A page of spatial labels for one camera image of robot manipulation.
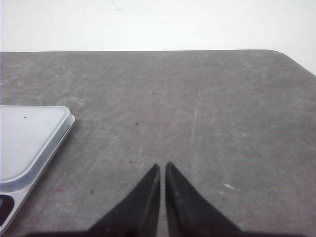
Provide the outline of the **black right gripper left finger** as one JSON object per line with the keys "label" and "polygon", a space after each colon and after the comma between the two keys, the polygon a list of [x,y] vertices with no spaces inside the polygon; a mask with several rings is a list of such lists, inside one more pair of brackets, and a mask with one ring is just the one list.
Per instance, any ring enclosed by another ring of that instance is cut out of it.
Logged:
{"label": "black right gripper left finger", "polygon": [[133,190],[89,232],[102,237],[155,237],[160,207],[160,167],[154,164]]}

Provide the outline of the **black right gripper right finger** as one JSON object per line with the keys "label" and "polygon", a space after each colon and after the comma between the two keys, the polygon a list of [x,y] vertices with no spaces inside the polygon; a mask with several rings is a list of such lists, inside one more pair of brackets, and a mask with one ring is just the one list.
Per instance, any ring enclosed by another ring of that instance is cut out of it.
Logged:
{"label": "black right gripper right finger", "polygon": [[165,205],[171,237],[231,237],[242,233],[172,162],[165,168]]}

